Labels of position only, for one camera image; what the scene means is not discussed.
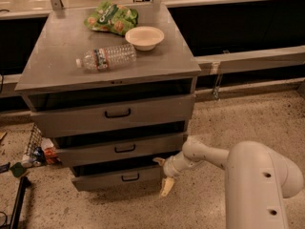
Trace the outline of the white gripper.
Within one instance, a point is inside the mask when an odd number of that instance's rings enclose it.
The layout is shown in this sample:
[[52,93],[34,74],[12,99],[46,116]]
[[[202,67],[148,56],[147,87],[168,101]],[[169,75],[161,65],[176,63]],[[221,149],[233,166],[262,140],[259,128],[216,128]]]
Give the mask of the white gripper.
[[166,159],[155,157],[152,161],[163,167],[166,176],[166,178],[162,179],[161,184],[160,196],[162,198],[166,197],[173,188],[175,182],[173,177],[180,176],[181,173],[189,169],[191,165],[191,161],[182,152]]

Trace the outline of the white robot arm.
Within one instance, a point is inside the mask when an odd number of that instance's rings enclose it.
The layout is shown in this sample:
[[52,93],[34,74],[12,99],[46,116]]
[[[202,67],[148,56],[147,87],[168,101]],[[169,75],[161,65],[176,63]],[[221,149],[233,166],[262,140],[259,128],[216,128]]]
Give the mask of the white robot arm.
[[293,161],[255,141],[223,150],[190,136],[178,154],[153,161],[165,175],[162,197],[179,175],[204,161],[224,170],[226,229],[289,229],[284,200],[304,187],[303,174]]

